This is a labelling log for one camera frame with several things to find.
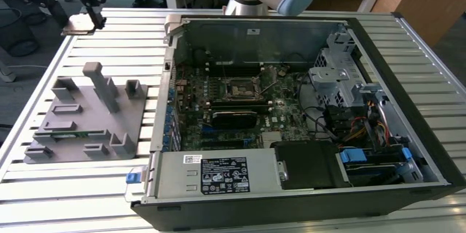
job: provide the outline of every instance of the aluminum table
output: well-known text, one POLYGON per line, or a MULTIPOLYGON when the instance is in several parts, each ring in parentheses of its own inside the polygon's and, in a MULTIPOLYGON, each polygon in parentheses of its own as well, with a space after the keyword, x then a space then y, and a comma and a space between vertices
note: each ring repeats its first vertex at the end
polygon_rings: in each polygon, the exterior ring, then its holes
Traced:
MULTIPOLYGON (((152 233, 125 202, 125 174, 148 164, 169 13, 212 14, 218 10, 104 9, 104 30, 66 37, 0 149, 0 232, 152 233), (28 165, 24 151, 50 106, 58 76, 90 85, 85 62, 98 61, 116 85, 138 79, 149 85, 137 158, 132 160, 28 165)), ((359 19, 453 162, 466 174, 466 89, 403 19, 391 14, 308 12, 303 16, 359 19)), ((368 74, 373 74, 364 62, 368 74)), ((201 232, 464 232, 466 190, 415 203, 387 216, 248 226, 201 232)))

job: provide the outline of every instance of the gray fixture base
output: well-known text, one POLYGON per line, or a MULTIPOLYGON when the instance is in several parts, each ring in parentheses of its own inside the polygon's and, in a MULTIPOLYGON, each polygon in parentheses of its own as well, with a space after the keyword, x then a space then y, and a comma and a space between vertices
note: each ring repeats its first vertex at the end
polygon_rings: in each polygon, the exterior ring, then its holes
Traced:
MULTIPOLYGON (((69 78, 58 79, 58 82, 65 82, 68 87, 73 84, 69 78)), ((125 89, 133 86, 132 82, 126 86, 114 86, 118 106, 114 113, 109 113, 93 86, 65 88, 70 97, 53 99, 34 133, 34 141, 26 148, 24 162, 36 164, 132 159, 148 91, 145 85, 138 85, 138 96, 128 98, 125 89)))

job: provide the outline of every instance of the barcode sticker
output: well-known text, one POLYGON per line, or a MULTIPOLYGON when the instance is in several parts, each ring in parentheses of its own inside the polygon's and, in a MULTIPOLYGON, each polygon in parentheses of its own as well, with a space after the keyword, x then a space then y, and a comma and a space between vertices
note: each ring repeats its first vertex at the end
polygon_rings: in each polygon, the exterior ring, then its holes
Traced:
POLYGON ((184 155, 182 157, 182 163, 184 164, 194 164, 200 163, 202 159, 202 155, 184 155))

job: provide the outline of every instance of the power supply label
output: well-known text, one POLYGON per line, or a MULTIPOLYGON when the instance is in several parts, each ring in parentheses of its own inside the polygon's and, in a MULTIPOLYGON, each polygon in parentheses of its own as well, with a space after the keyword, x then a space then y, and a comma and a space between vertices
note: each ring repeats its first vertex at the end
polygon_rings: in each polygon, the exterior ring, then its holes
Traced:
POLYGON ((204 195, 249 192, 245 158, 201 160, 201 193, 204 195))

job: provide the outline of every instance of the sticker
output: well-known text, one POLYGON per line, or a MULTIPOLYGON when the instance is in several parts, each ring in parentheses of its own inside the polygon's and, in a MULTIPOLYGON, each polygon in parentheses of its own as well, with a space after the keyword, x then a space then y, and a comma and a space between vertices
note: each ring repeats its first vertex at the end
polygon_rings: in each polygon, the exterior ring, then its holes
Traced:
POLYGON ((182 164, 198 164, 201 162, 202 155, 184 155, 182 164))
POLYGON ((249 28, 246 30, 248 35, 259 35, 260 34, 260 29, 249 28))
POLYGON ((249 192, 245 158, 201 160, 201 193, 229 194, 249 192))

